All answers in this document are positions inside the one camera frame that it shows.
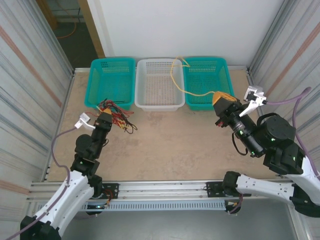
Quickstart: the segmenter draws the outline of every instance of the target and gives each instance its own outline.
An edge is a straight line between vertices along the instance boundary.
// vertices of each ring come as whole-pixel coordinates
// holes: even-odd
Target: purple cable
[[[65,194],[67,188],[68,188],[68,185],[69,185],[69,182],[70,182],[70,170],[69,168],[66,166],[66,165],[60,165],[55,157],[55,154],[54,154],[54,145],[55,145],[55,142],[57,140],[58,137],[60,137],[61,135],[63,134],[67,134],[67,133],[70,133],[71,131],[73,130],[76,130],[77,128],[74,127],[72,129],[69,129],[67,131],[63,131],[61,133],[59,133],[58,135],[56,135],[52,142],[51,142],[51,155],[52,155],[52,158],[53,158],[53,161],[54,163],[59,167],[59,168],[64,168],[66,170],[66,173],[67,173],[67,178],[66,178],[66,186],[64,187],[64,189],[62,190],[62,192],[60,193],[60,195],[56,198],[56,200],[54,200],[54,202],[47,208],[47,212],[49,212],[55,205],[56,203],[62,198],[62,196]],[[14,239],[15,237],[19,236],[20,234],[22,234],[24,231],[28,230],[29,228],[31,228],[33,225],[35,225],[37,222],[39,222],[44,216],[46,215],[46,213],[42,213],[36,220],[34,220],[32,223],[30,223],[29,225],[25,226],[23,229],[21,229],[20,231],[16,232],[15,234],[13,234],[12,236],[6,238],[5,240],[11,240],[11,239]]]
[[[234,209],[229,211],[229,214],[232,214],[235,210],[237,210],[239,207],[241,207],[242,201],[244,200],[244,195],[241,194],[238,204],[235,206]]]
[[[311,91],[311,87],[308,86],[306,89],[303,90],[303,92],[298,95],[298,96],[295,96],[289,100],[285,100],[285,101],[278,101],[278,102],[270,102],[268,101],[266,104],[268,105],[282,105],[282,104],[288,104],[288,103],[292,103],[293,101],[296,101],[295,102],[295,105],[294,105],[294,108],[293,108],[293,112],[292,112],[292,126],[297,129],[297,125],[296,125],[296,116],[297,116],[297,109],[298,109],[298,105],[301,101],[301,99],[306,96],[309,92]],[[296,139],[297,141],[299,142],[301,148],[303,149],[305,155],[307,156],[307,158],[309,159],[309,162],[310,162],[310,165],[311,165],[311,168],[315,174],[315,176],[320,180],[320,176],[318,174],[318,171],[317,171],[317,167],[314,163],[314,161],[312,160],[311,158],[311,155],[310,153],[308,152],[306,146],[304,145],[304,143],[302,142],[298,132],[296,131],[295,132],[295,136],[296,136]]]

